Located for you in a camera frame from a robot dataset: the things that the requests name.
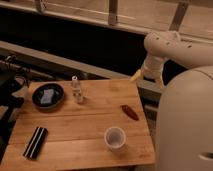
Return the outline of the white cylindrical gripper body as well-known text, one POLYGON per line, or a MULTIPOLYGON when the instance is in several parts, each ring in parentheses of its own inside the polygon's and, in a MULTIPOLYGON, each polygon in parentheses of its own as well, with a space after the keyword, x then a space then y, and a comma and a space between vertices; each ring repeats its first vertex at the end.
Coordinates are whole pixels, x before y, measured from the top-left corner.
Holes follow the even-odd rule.
POLYGON ((142 64, 142 73, 146 78, 159 79, 162 76, 164 59, 148 55, 142 64))

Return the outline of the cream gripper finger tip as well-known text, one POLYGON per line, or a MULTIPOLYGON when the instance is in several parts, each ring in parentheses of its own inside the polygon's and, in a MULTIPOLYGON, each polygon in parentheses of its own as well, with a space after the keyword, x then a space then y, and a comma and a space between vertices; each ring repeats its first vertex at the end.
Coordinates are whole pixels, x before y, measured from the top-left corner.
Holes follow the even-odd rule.
POLYGON ((141 69, 137 70, 135 74, 130 78, 130 82, 135 82, 138 78, 143 77, 141 69))

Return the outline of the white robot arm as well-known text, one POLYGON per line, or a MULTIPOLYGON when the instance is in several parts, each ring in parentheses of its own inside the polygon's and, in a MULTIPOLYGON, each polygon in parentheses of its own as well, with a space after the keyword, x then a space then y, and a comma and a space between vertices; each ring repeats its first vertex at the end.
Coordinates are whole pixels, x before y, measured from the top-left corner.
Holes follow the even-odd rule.
POLYGON ((186 42, 176 31, 150 32, 147 56, 132 77, 160 83, 172 60, 187 70, 164 87, 156 120, 155 171, 213 171, 213 45, 186 42))

